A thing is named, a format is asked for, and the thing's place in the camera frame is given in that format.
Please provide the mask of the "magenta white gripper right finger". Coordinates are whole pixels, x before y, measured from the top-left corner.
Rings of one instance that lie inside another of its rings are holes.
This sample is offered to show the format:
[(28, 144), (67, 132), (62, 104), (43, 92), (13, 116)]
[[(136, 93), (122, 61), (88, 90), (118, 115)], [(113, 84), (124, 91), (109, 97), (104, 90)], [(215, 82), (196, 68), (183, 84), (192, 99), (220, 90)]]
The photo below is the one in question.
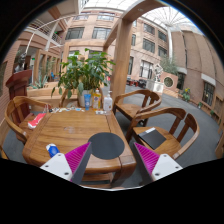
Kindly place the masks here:
[(134, 147), (143, 182), (154, 182), (182, 169), (168, 154), (159, 155), (139, 143)]

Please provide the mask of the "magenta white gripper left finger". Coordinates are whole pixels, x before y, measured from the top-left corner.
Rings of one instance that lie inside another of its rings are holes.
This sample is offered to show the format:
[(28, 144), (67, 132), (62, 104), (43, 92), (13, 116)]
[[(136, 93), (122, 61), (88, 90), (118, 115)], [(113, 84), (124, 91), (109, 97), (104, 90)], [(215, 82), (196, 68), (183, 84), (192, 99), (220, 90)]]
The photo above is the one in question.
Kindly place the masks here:
[(79, 185), (91, 153), (92, 145), (88, 142), (66, 154), (55, 154), (41, 166), (41, 169)]

